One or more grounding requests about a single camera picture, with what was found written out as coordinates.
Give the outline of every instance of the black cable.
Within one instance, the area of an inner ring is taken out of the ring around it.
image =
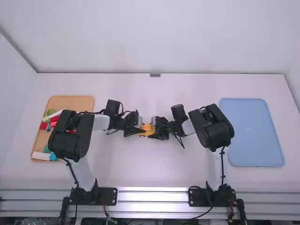
[[[186,222],[186,223],[183,223],[182,225],[202,225],[202,224],[195,223],[195,221],[193,221],[193,223]]]
[[[193,188],[201,189],[201,187],[194,185],[194,186],[190,186],[190,187],[188,188],[188,191],[190,191],[190,189],[193,189]]]
[[[70,162],[68,160],[66,160],[65,158],[61,158],[61,159],[64,160],[67,163],[67,166],[70,168],[71,174],[72,174],[72,176],[73,176],[73,178],[75,180],[76,187],[79,188],[79,182],[78,182],[78,180],[77,180],[77,178],[75,176],[75,173],[73,171],[73,168],[72,168]],[[75,211],[75,217],[74,217],[75,220],[77,219],[77,208],[78,208],[78,205],[77,205],[77,202],[76,202],[76,211]]]
[[[177,141],[179,142],[179,144],[183,147],[183,149],[185,149],[181,137],[179,135],[175,134],[175,133],[173,133],[172,135],[174,135],[174,137],[177,139]]]
[[[97,114],[102,114],[104,112],[105,109],[102,109],[101,111],[99,112],[88,112],[88,111],[82,111],[82,112],[79,112],[77,113],[77,115],[79,114],[83,114],[83,113],[87,113],[87,114],[94,114],[94,115],[97,115]]]
[[[223,146],[223,148],[220,152],[220,154],[221,154],[221,163],[222,163],[222,185],[224,184],[224,178],[225,178],[225,176],[224,176],[224,162],[223,162],[223,155],[225,154],[224,153],[224,148],[225,148],[225,146]]]
[[[213,208],[213,206],[211,206],[210,209],[207,210],[205,213],[203,213],[203,214],[201,214],[201,215],[199,215],[199,216],[197,216],[197,217],[190,218],[190,219],[197,219],[197,218],[203,217],[203,216],[205,216],[207,213],[209,213],[209,212],[212,210],[212,208]]]
[[[115,130],[115,131],[112,131],[112,132],[110,132],[110,133],[109,133],[109,131],[110,131],[110,130],[107,131],[106,135],[111,135],[111,134],[113,134],[113,133],[116,133],[116,132],[119,131],[119,130]]]
[[[124,112],[124,107],[123,107],[123,104],[121,103],[121,106],[122,106],[122,113]]]

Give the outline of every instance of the orange tray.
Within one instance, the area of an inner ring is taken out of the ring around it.
[[[81,95],[56,95],[49,98],[47,106],[45,108],[42,118],[47,116],[47,111],[49,109],[55,109],[55,111],[59,111],[61,109],[67,108],[69,110],[74,110],[77,112],[88,111],[92,112],[94,108],[94,98],[92,96],[81,96]],[[51,128],[50,132],[46,130],[38,130],[37,137],[34,142],[34,146],[32,148],[30,157],[34,151],[43,152],[45,145],[48,144],[48,139],[50,137],[53,128]],[[44,161],[40,159],[31,158],[34,162],[51,162]]]

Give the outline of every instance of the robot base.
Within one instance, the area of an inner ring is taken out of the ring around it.
[[[93,189],[72,188],[69,205],[116,205],[118,190],[115,187],[98,187],[96,180]]]
[[[227,184],[213,191],[206,182],[206,188],[193,188],[188,190],[188,204],[191,207],[229,207],[236,205],[235,190]]]

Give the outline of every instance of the white wall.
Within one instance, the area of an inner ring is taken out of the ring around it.
[[[36,75],[37,73],[0,34],[0,168]]]
[[[40,72],[278,72],[299,108],[299,12],[298,0],[2,0],[0,26]]]

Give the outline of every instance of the blue tray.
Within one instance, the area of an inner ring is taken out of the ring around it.
[[[263,99],[223,98],[220,108],[234,128],[228,152],[232,165],[284,165],[268,105]]]

